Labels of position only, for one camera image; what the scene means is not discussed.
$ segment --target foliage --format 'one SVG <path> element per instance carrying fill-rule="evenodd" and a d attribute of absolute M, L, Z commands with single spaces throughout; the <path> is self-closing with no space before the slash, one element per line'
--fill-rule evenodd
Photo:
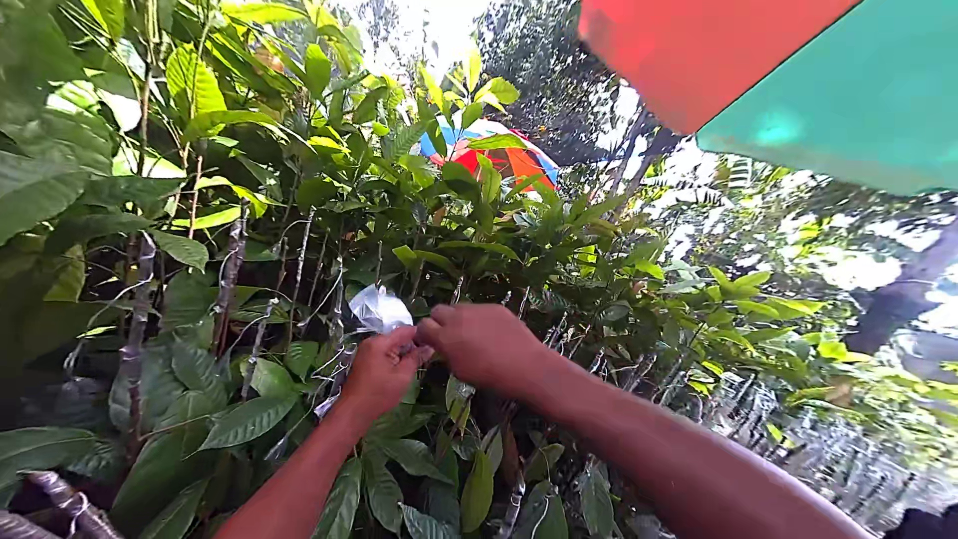
<path fill-rule="evenodd" d="M 345 300 L 375 282 L 414 316 L 511 298 L 571 361 L 677 408 L 752 374 L 795 406 L 834 376 L 891 382 L 850 373 L 871 359 L 825 333 L 813 347 L 827 307 L 776 294 L 767 272 L 660 265 L 659 231 L 603 219 L 619 199 L 539 183 L 526 197 L 487 159 L 473 176 L 410 154 L 439 114 L 455 124 L 462 110 L 461 129 L 517 90 L 477 54 L 451 90 L 424 70 L 415 87 L 371 74 L 354 29 L 303 8 L 0 7 L 0 203 L 24 208 L 0 212 L 5 371 L 57 380 L 63 362 L 60 396 L 99 384 L 82 402 L 95 427 L 22 414 L 30 428 L 0 434 L 8 497 L 17 472 L 59 467 L 117 492 L 105 503 L 128 536 L 208 536 L 318 422 L 357 339 Z M 311 42 L 298 50 L 273 23 Z M 317 534 L 491 534 L 520 474 L 536 483 L 517 533 L 627 528 L 621 478 L 570 434 L 470 390 L 424 371 L 344 464 Z M 857 414 L 880 425 L 875 398 L 832 406 L 878 409 Z"/>

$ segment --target forearm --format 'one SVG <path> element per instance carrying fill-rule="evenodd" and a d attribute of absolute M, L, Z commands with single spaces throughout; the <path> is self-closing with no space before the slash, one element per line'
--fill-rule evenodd
<path fill-rule="evenodd" d="M 588 375 L 571 362 L 530 405 L 629 477 L 682 539 L 869 537 L 837 508 L 738 444 Z"/>
<path fill-rule="evenodd" d="M 217 539 L 308 538 L 343 461 L 374 418 L 337 403 L 292 457 L 217 532 Z"/>

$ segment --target colorful umbrella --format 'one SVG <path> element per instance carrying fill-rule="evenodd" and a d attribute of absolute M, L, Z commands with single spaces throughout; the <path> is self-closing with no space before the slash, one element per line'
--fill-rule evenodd
<path fill-rule="evenodd" d="M 958 2 L 583 0 L 579 30 L 669 128 L 898 194 L 958 188 Z"/>
<path fill-rule="evenodd" d="M 444 117 L 438 118 L 439 125 L 443 129 L 443 138 L 445 139 L 445 154 L 443 158 L 436 153 L 436 147 L 432 145 L 427 135 L 422 136 L 420 140 L 420 151 L 426 157 L 442 166 L 446 161 L 456 161 L 462 163 L 475 173 L 479 163 L 476 154 L 481 153 L 492 161 L 492 166 L 502 174 L 503 177 L 532 176 L 536 174 L 544 175 L 540 182 L 550 189 L 556 189 L 559 184 L 559 166 L 548 155 L 540 150 L 535 144 L 529 142 L 524 134 L 514 129 L 508 129 L 498 122 L 492 122 L 480 118 L 473 122 L 466 129 L 454 129 Z M 525 148 L 498 148 L 495 150 L 473 150 L 468 148 L 469 139 L 485 138 L 499 133 L 512 133 L 519 136 L 525 143 Z M 532 186 L 527 187 L 525 191 L 532 191 Z"/>

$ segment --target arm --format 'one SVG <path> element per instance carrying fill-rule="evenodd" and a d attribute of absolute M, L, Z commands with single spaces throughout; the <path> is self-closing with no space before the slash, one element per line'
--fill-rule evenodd
<path fill-rule="evenodd" d="M 216 539 L 312 535 L 343 461 L 373 422 L 402 400 L 416 370 L 432 355 L 428 347 L 399 355 L 415 333 L 415 328 L 399 328 L 359 345 L 349 380 L 329 415 L 226 521 Z"/>
<path fill-rule="evenodd" d="M 683 539 L 871 537 L 738 444 L 590 376 L 504 307 L 437 307 L 417 339 L 446 357 L 461 380 L 519 399 L 577 432 Z"/>

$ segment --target hand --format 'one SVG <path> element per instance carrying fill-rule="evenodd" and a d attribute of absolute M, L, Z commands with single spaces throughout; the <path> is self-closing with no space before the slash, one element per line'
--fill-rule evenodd
<path fill-rule="evenodd" d="M 419 346 L 402 354 L 404 348 L 412 345 L 415 335 L 416 328 L 406 326 L 359 344 L 340 404 L 371 423 L 399 404 L 416 370 L 433 353 L 432 348 Z"/>
<path fill-rule="evenodd" d="M 557 369 L 572 363 L 546 348 L 502 305 L 437 305 L 416 340 L 439 351 L 456 378 L 528 401 Z"/>

